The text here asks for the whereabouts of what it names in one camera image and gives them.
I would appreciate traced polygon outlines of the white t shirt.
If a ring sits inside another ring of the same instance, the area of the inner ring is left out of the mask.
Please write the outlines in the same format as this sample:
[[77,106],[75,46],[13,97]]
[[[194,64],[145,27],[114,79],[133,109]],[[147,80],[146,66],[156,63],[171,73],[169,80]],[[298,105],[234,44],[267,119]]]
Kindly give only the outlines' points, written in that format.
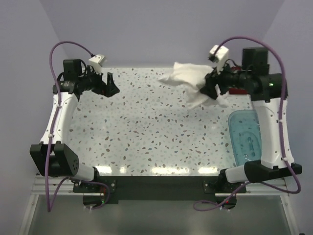
[[205,86],[205,76],[212,71],[213,68],[208,65],[175,62],[172,70],[162,75],[157,80],[168,86],[175,87],[184,85],[187,95],[186,107],[188,109],[194,109],[200,105],[218,105],[222,108],[226,108],[229,106],[227,94],[213,99],[200,92],[200,89]]

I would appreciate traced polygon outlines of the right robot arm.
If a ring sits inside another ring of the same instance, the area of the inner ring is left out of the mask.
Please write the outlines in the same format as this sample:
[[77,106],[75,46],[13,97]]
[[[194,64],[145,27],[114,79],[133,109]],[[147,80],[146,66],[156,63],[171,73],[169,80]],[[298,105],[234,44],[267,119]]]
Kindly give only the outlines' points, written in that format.
[[200,92],[217,99],[231,88],[245,90],[256,111],[262,142],[259,160],[243,166],[223,169],[216,186],[241,182],[264,183],[268,180],[293,176],[303,172],[302,166],[291,154],[286,109],[288,91],[281,73],[269,73],[268,49],[248,47],[243,49],[239,71],[231,69],[229,50],[215,45],[209,52],[209,60],[215,63],[213,71],[205,76]]

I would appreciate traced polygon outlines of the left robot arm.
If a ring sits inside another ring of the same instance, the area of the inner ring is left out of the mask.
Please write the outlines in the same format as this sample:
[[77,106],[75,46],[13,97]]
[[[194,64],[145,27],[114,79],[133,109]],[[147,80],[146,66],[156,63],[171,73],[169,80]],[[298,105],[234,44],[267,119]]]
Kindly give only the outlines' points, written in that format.
[[68,146],[69,127],[73,113],[83,92],[92,91],[105,97],[119,93],[113,74],[102,80],[102,66],[106,58],[98,54],[85,64],[81,59],[63,61],[64,71],[53,86],[53,107],[47,128],[38,144],[30,147],[30,155],[42,176],[70,177],[93,181],[98,175],[94,167],[85,166]]

